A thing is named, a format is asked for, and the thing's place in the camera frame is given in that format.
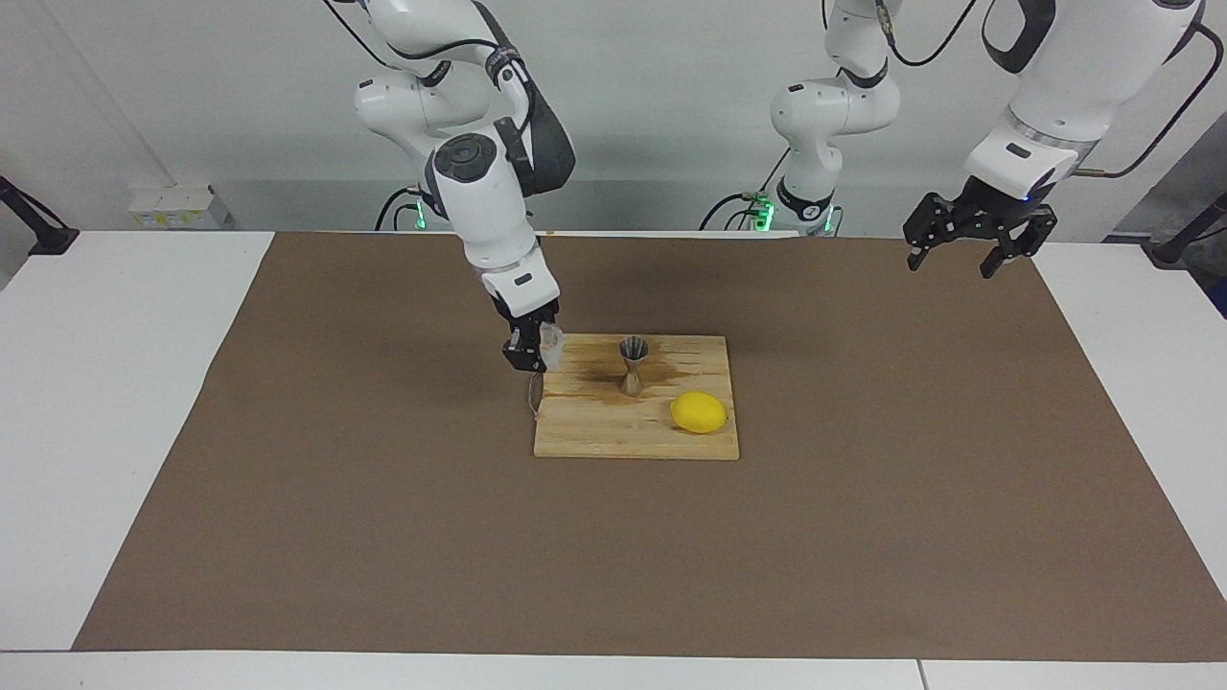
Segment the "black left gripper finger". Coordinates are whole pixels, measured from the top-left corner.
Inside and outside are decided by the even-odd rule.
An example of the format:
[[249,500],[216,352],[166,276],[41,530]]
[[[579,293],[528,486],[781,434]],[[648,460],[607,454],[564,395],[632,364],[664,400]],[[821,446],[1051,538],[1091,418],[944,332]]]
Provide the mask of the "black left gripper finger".
[[908,268],[917,273],[930,250],[960,239],[955,204],[937,193],[925,194],[903,223],[903,235],[909,246]]
[[1034,257],[1052,235],[1056,214],[1052,206],[1038,206],[1026,219],[994,219],[989,223],[988,239],[996,246],[987,253],[979,271],[983,279],[993,279],[1000,266],[1021,257]]

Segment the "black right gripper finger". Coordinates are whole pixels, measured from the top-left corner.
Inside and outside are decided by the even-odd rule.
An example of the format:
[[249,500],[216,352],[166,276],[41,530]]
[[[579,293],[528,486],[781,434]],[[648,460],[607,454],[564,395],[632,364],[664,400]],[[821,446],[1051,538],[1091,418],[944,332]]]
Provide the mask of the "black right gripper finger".
[[519,372],[544,373],[547,371],[540,331],[510,331],[510,336],[503,344],[503,356]]

